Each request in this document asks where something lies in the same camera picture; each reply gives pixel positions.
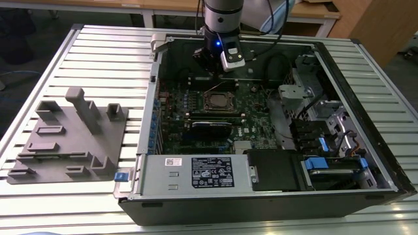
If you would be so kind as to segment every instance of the black cable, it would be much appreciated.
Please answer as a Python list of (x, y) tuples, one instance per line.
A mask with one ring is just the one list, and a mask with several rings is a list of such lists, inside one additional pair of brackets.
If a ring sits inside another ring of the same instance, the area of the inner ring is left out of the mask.
[(280, 41), (280, 38), (283, 36), (283, 28), (284, 28), (284, 24), (285, 24), (285, 21), (287, 21), (287, 17), (288, 17), (288, 9), (289, 9), (289, 3), (288, 3), (288, 0), (285, 0), (285, 13), (284, 13), (284, 19), (283, 19), (283, 25), (281, 25), (281, 28), (279, 30), (279, 36), (277, 38), (275, 39), (275, 41), (272, 42), (272, 44), (269, 45), (268, 48), (265, 48), (261, 52), (258, 53), (253, 53), (253, 58), (254, 59), (258, 55), (264, 54), (267, 51), (269, 51), (275, 45), (277, 44), (277, 42)]
[(204, 18), (204, 16), (202, 16), (202, 8), (204, 8), (204, 6), (205, 6), (205, 3), (204, 3), (204, 0), (201, 0), (202, 2), (201, 2), (201, 12), (200, 12), (200, 15), (201, 15), (201, 18)]
[(345, 135), (347, 135), (349, 132), (353, 132), (353, 131), (352, 131), (352, 130), (345, 130), (345, 132), (341, 134), (339, 143), (337, 143), (336, 148), (335, 148), (333, 158), (336, 158), (336, 156), (337, 156), (339, 149), (340, 149), (340, 146), (341, 146), (341, 142), (344, 141)]
[(268, 3), (268, 8), (269, 8), (271, 26), (269, 26), (268, 31), (267, 31), (267, 32), (264, 32), (264, 33), (261, 33), (261, 34), (260, 34), (260, 36), (269, 34), (269, 33), (271, 33), (271, 31), (272, 31), (272, 26), (273, 26), (273, 13), (272, 13), (272, 7), (271, 7), (269, 0), (265, 0), (265, 1), (267, 1), (267, 3)]
[(276, 52), (273, 53), (272, 55), (269, 55), (265, 60), (264, 60), (264, 63), (262, 63), (262, 71), (264, 71), (264, 80), (268, 81), (268, 68), (269, 68), (269, 64), (271, 64), (271, 61), (273, 58), (279, 58), (281, 64), (285, 64), (287, 65), (287, 71), (284, 74), (289, 74), (291, 72), (291, 69), (292, 69), (292, 64), (291, 64), (291, 61), (288, 59), (288, 57), (281, 53), (281, 52)]
[(319, 95), (315, 96), (315, 98), (312, 99), (312, 101), (305, 105), (305, 107), (300, 110), (300, 112), (297, 113), (296, 119), (299, 119), (300, 115), (303, 114), (303, 112), (305, 112), (308, 110), (309, 107), (312, 107), (313, 104), (316, 104), (316, 102), (319, 101), (319, 99), (324, 96), (324, 92), (321, 92)]
[(194, 17), (194, 31), (196, 31), (196, 35), (198, 35), (197, 34), (197, 17), (198, 17), (200, 1), (201, 0), (197, 1), (197, 9), (196, 9), (196, 17)]

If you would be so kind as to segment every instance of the white label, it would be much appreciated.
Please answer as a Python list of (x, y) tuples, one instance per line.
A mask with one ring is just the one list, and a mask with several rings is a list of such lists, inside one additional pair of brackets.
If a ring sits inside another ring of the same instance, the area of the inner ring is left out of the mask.
[(165, 158), (165, 165), (181, 165), (181, 158)]
[(339, 18), (339, 16), (324, 15), (324, 18), (335, 18), (335, 19), (337, 19), (337, 18)]
[(125, 7), (140, 7), (140, 5), (137, 5), (137, 4), (121, 4), (121, 6), (125, 6)]

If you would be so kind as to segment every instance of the metal slotted table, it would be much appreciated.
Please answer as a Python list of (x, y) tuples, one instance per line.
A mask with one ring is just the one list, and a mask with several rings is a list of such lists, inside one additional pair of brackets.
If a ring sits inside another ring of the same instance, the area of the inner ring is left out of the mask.
[[(97, 106), (118, 103), (129, 108), (118, 167), (134, 165), (148, 87), (150, 35), (193, 31), (85, 25), (74, 28), (45, 69), (0, 142), (0, 234), (168, 233), (205, 234), (413, 234), (418, 231), (418, 195), (389, 205), (372, 206), (343, 218), (212, 224), (137, 226), (113, 198), (114, 182), (9, 185), (6, 173), (22, 150), (41, 100), (68, 105), (69, 86), (82, 86)], [(321, 41), (377, 127), (389, 149), (418, 185), (418, 115), (361, 45), (349, 40), (284, 37)]]

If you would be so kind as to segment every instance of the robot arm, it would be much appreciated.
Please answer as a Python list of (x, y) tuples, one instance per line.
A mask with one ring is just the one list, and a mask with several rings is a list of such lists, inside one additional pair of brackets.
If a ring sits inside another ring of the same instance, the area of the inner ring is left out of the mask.
[(238, 43), (238, 23), (275, 33), (284, 23), (287, 0), (205, 0), (204, 47), (193, 58), (214, 75), (244, 66)]

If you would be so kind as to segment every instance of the blue latch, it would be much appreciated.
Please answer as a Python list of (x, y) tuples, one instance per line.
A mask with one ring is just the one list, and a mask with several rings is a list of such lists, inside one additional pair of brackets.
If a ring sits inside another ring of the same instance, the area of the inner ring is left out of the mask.
[(321, 145), (321, 149), (328, 152), (328, 146), (327, 146), (327, 143), (325, 143), (325, 139), (324, 138), (319, 138), (319, 142), (320, 142), (320, 145)]
[(359, 164), (360, 164), (360, 167), (361, 167), (363, 169), (365, 169), (365, 168), (368, 167), (368, 164), (367, 164), (367, 161), (365, 161), (364, 158), (360, 158), (360, 159), (359, 159)]
[(129, 181), (129, 173), (116, 172), (114, 173), (114, 182), (128, 182)]
[(304, 160), (305, 169), (327, 169), (328, 164), (325, 162), (325, 158), (317, 157), (317, 158), (308, 158)]

